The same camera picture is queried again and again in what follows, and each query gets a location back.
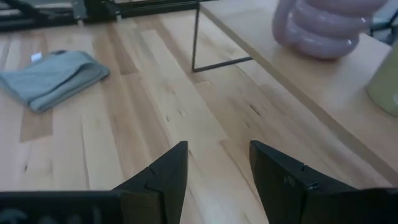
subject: wooden table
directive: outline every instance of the wooden table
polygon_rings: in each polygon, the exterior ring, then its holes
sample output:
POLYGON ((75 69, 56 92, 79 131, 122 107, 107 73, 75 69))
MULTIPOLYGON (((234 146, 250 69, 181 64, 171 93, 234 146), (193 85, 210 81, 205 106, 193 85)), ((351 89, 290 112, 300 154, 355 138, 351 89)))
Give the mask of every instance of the wooden table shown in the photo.
POLYGON ((398 119, 378 108, 364 86, 390 47, 361 34, 356 50, 336 62, 304 57, 277 44, 277 1, 215 1, 201 11, 333 130, 351 150, 398 184, 398 119))

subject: gray cloth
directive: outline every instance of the gray cloth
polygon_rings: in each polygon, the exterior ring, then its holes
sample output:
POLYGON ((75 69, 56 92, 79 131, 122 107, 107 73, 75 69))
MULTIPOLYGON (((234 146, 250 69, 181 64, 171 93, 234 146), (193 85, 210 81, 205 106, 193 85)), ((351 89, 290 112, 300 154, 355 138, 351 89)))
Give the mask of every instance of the gray cloth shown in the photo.
POLYGON ((107 75, 109 70, 87 53, 59 51, 23 70, 0 72, 0 88, 33 112, 41 113, 107 75))

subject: pink ribbed vase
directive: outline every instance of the pink ribbed vase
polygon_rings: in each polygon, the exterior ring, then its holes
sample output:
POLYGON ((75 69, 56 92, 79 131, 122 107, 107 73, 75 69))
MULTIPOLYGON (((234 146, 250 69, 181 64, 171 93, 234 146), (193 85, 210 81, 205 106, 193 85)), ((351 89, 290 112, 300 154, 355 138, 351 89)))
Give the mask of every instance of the pink ribbed vase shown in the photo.
POLYGON ((322 59, 351 53, 387 0, 279 0, 272 32, 283 46, 322 59))

